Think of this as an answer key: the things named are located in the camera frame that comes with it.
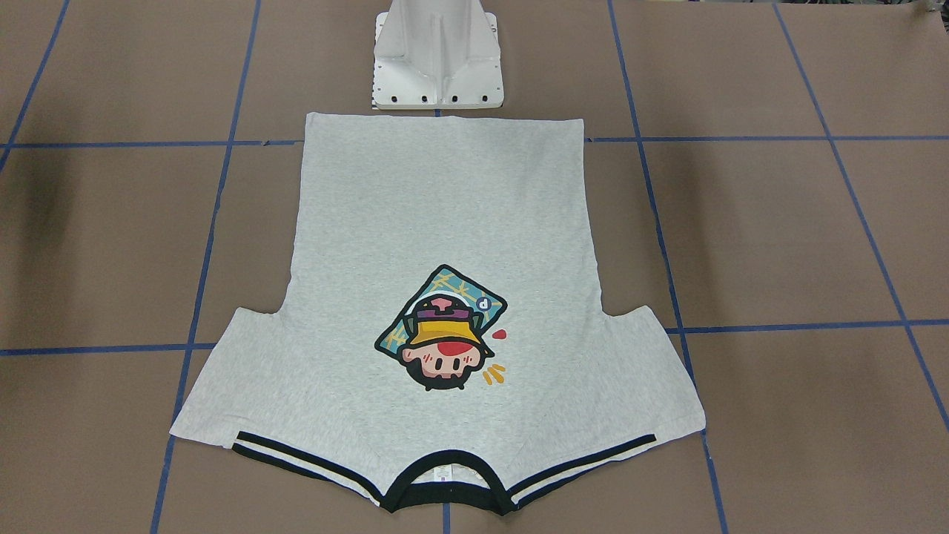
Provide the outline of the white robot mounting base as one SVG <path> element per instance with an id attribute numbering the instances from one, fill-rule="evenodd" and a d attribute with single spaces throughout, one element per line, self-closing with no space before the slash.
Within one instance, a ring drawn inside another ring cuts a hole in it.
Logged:
<path id="1" fill-rule="evenodd" d="M 505 100 L 494 13 L 480 1 L 394 1 L 375 18 L 377 111 L 475 111 Z"/>

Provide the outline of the grey cartoon print t-shirt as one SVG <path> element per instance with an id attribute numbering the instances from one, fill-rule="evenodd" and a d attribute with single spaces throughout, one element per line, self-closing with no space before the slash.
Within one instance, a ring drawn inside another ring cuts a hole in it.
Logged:
<path id="1" fill-rule="evenodd" d="M 171 434 L 394 512 L 519 510 L 700 432 L 651 308 L 602 307 L 583 122 L 306 117 L 291 280 Z"/>

